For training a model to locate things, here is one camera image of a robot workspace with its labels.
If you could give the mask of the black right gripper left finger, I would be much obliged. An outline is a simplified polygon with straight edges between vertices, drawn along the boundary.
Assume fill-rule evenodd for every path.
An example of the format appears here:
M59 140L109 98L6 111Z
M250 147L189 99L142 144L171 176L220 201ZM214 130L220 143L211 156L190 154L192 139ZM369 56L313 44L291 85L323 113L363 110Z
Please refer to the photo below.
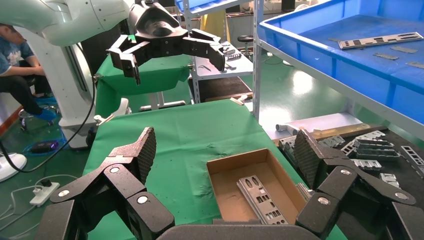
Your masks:
M175 225L170 211L146 188L157 148L155 131L115 147L90 173L53 192L35 239L86 240L103 217L115 212L138 240L155 240Z

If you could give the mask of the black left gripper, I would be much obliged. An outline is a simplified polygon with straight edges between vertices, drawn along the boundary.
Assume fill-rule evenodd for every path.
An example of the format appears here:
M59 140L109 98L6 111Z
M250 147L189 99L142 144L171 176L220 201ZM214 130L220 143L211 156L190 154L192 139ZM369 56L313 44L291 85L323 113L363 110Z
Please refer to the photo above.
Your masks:
M190 55L207 58L219 71L225 69L224 47L221 38L193 28L188 31L180 26L162 5L150 0L137 0L129 9L129 26L135 40L121 34L108 49L112 64L123 71L127 78L141 84L139 66L152 57Z

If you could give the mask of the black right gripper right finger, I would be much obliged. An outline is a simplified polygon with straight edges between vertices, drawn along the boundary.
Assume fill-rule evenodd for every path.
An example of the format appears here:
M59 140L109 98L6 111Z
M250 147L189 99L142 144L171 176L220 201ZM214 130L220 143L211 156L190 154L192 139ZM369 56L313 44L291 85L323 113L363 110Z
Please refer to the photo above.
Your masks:
M297 166L314 190L295 224L325 240L341 213L359 210L352 196L361 190L377 203L375 220L391 240L422 240L424 211L408 192L378 179L357 167L338 149L320 145L301 129L296 135L294 156Z

